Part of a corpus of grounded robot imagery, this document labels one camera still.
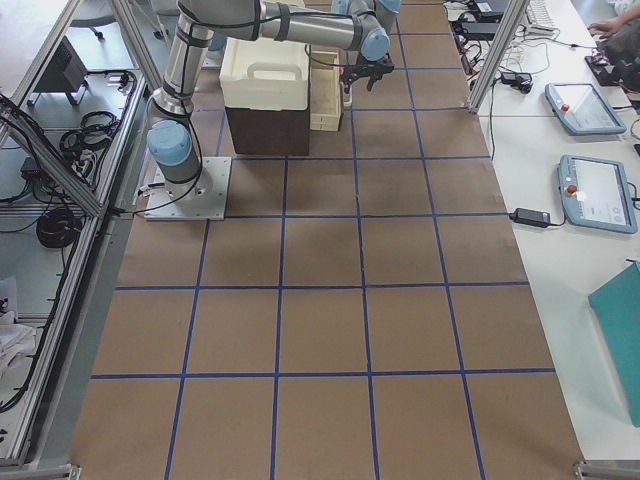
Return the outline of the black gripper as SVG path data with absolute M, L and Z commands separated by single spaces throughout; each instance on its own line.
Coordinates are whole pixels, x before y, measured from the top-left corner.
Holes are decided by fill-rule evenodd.
M 350 91 L 356 81 L 367 78 L 366 90 L 371 91 L 376 82 L 380 81 L 384 75 L 392 73 L 394 69 L 395 64 L 389 55 L 384 55 L 375 61 L 369 61 L 359 55 L 355 64 L 348 64 L 342 68 L 340 81 L 343 90 Z

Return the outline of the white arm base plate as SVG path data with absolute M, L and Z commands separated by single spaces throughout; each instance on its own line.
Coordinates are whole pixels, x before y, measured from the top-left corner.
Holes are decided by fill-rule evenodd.
M 231 157 L 205 157 L 194 187 L 166 183 L 156 167 L 153 181 L 161 186 L 150 190 L 143 216 L 149 221 L 223 220 L 232 166 Z

